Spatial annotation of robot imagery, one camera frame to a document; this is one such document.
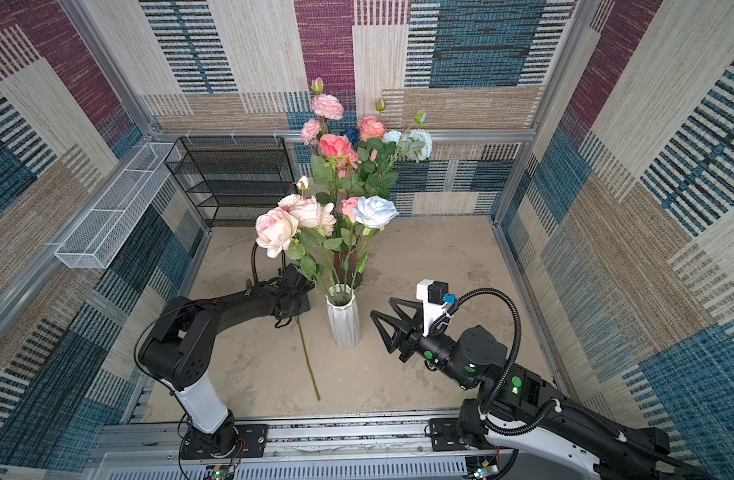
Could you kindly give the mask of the eucalyptus and pale flower stem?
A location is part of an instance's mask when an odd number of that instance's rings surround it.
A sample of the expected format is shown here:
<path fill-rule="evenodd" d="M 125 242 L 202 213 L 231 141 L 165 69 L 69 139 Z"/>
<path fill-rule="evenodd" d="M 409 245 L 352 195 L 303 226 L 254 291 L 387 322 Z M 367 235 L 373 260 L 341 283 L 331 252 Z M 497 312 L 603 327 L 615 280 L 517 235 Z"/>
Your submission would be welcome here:
<path fill-rule="evenodd" d="M 419 163 L 429 160 L 433 151 L 433 138 L 424 129 L 427 119 L 425 109 L 414 115 L 414 123 L 404 131 L 391 130 L 382 138 L 384 144 L 394 146 L 394 154 Z"/>

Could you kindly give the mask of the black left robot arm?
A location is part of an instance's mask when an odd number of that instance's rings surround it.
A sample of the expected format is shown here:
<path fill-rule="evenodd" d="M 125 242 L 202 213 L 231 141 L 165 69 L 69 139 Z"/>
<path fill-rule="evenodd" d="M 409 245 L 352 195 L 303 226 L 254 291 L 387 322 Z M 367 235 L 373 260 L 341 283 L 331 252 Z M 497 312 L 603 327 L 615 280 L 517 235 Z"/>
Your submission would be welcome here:
<path fill-rule="evenodd" d="M 279 328 L 310 310 L 314 283 L 286 266 L 270 281 L 247 283 L 245 290 L 211 299 L 176 297 L 142 336 L 135 358 L 151 378 L 165 385 L 191 420 L 187 439 L 220 458 L 238 441 L 234 416 L 208 376 L 218 335 L 247 321 L 273 317 Z"/>

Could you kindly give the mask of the large pale pink rose stem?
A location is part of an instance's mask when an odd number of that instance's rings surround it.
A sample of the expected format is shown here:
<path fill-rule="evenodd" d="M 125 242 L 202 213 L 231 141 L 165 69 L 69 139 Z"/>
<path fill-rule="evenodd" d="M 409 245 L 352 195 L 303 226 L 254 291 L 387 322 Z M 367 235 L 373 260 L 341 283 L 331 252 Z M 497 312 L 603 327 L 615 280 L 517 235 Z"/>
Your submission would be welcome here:
<path fill-rule="evenodd" d="M 348 246 L 355 246 L 359 241 L 359 235 L 363 232 L 364 226 L 357 219 L 357 206 L 359 197 L 350 197 L 341 202 L 341 221 L 340 233 Z"/>

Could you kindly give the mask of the large blush rose stem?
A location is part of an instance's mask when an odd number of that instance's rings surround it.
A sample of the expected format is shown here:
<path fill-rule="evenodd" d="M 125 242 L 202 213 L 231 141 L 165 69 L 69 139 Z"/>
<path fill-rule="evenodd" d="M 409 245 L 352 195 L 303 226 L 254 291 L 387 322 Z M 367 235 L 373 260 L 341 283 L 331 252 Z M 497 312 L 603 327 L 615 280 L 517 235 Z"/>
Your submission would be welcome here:
<path fill-rule="evenodd" d="M 322 205 L 313 197 L 301 198 L 290 210 L 298 227 L 287 254 L 305 277 L 325 290 L 340 284 L 333 253 L 345 245 L 333 210 L 332 203 Z"/>

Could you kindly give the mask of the pink carnation stem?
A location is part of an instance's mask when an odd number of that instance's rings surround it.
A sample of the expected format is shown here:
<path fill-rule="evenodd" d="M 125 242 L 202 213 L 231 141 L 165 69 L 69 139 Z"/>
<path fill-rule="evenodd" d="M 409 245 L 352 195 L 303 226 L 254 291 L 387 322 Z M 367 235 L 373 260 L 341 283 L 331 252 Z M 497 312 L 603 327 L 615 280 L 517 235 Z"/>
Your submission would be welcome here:
<path fill-rule="evenodd" d="M 325 93 L 325 83 L 321 77 L 311 82 L 313 97 L 310 105 L 314 117 L 304 123 L 300 131 L 301 139 L 307 146 L 315 146 L 319 140 L 332 132 L 331 123 L 343 119 L 345 108 L 340 100 Z"/>

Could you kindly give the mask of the red ribbed glass vase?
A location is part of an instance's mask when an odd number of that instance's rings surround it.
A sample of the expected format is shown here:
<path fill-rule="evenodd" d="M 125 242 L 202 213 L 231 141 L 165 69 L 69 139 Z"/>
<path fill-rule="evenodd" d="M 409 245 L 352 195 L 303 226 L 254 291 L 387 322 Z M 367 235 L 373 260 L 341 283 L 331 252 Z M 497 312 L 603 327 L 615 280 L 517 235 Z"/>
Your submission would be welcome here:
<path fill-rule="evenodd" d="M 342 282 L 358 288 L 363 281 L 363 274 L 357 271 L 359 261 L 358 253 L 356 251 L 350 254 L 346 252 L 334 252 L 333 257 L 335 269 Z"/>

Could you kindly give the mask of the magenta rose stem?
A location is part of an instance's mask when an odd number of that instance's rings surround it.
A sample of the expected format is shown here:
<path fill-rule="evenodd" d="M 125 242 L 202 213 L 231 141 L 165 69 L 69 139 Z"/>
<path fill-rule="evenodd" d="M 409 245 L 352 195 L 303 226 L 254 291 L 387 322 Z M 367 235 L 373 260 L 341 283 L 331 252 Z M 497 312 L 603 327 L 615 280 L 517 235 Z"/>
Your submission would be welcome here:
<path fill-rule="evenodd" d="M 335 168 L 340 178 L 359 167 L 360 158 L 348 137 L 325 134 L 319 139 L 319 151 Z"/>

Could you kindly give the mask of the pink rose stem with bud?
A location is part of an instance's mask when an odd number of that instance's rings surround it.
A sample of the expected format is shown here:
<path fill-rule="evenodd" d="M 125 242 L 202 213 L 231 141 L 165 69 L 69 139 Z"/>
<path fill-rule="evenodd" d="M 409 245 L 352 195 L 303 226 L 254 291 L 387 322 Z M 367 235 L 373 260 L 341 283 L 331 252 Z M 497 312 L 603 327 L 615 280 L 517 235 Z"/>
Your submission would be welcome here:
<path fill-rule="evenodd" d="M 381 119 L 381 114 L 386 109 L 386 102 L 380 98 L 375 104 L 376 115 L 365 115 L 358 124 L 359 139 L 368 141 L 370 139 L 382 139 L 387 133 L 387 128 Z"/>

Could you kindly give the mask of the cream white rose stem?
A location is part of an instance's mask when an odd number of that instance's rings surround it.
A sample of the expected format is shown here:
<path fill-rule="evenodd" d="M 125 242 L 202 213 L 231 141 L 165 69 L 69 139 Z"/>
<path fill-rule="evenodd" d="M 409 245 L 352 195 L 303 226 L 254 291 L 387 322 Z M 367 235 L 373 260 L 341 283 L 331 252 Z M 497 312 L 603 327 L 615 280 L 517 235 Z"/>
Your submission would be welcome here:
<path fill-rule="evenodd" d="M 256 244 L 266 250 L 269 258 L 276 258 L 282 254 L 281 244 L 285 242 L 286 234 L 291 233 L 293 219 L 286 216 L 278 207 L 269 210 L 256 220 Z"/>

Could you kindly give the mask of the cream double rose stem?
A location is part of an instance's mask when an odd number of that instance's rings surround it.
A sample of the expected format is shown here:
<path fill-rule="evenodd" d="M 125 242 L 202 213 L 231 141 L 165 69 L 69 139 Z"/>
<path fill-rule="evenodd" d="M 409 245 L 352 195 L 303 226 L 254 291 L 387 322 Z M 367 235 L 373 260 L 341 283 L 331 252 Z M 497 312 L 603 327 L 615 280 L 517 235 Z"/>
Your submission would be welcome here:
<path fill-rule="evenodd" d="M 293 219 L 290 234 L 284 237 L 281 252 L 298 263 L 304 275 L 322 287 L 338 280 L 332 246 L 335 244 L 333 203 L 320 203 L 315 196 L 290 193 L 278 202 L 278 208 Z"/>

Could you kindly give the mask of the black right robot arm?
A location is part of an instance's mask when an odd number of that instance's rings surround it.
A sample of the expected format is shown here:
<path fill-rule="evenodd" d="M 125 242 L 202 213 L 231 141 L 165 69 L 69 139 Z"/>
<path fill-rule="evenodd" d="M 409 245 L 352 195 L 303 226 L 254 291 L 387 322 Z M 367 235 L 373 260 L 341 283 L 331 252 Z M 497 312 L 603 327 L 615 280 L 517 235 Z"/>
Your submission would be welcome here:
<path fill-rule="evenodd" d="M 474 449 L 510 448 L 570 468 L 587 479 L 707 479 L 700 467 L 670 454 L 667 434 L 613 421 L 513 362 L 483 326 L 458 339 L 424 331 L 424 303 L 391 298 L 392 314 L 370 317 L 390 353 L 428 368 L 478 395 L 466 400 L 455 437 Z"/>

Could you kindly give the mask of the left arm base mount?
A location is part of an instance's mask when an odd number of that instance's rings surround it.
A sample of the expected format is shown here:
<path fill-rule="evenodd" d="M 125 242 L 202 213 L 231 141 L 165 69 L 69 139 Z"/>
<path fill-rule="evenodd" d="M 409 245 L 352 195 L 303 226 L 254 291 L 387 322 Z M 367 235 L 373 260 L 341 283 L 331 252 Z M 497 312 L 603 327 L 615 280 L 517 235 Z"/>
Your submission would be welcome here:
<path fill-rule="evenodd" d="M 266 448 L 268 424 L 236 424 L 234 415 L 227 418 L 214 433 L 204 433 L 189 425 L 179 449 L 181 460 L 238 460 L 261 458 Z"/>

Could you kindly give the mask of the blue artificial rose stem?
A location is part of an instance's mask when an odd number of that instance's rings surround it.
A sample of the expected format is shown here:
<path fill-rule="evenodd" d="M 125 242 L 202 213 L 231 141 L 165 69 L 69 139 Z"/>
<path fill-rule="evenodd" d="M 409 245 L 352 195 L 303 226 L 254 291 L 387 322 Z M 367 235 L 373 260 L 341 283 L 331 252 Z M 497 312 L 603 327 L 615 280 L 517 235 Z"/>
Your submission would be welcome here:
<path fill-rule="evenodd" d="M 352 144 L 357 144 L 360 141 L 360 132 L 357 128 L 349 128 L 343 132 L 343 135 L 348 138 Z"/>

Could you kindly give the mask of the white ribbed ceramic vase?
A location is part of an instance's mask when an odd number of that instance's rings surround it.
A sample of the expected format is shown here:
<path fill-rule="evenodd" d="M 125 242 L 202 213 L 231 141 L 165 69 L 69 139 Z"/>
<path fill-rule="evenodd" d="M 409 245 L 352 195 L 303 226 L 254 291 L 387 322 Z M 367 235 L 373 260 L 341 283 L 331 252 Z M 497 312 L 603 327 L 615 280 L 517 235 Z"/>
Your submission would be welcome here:
<path fill-rule="evenodd" d="M 344 284 L 329 288 L 326 297 L 330 331 L 335 343 L 354 348 L 361 340 L 361 318 L 354 290 Z"/>

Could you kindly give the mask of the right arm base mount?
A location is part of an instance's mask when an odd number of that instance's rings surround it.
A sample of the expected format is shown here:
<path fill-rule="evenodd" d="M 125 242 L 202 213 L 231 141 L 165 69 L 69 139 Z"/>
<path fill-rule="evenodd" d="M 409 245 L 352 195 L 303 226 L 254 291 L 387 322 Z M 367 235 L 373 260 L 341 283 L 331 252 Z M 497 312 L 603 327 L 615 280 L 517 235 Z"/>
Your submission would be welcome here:
<path fill-rule="evenodd" d="M 491 449 L 486 434 L 475 400 L 466 400 L 456 418 L 431 418 L 426 428 L 435 452 Z"/>

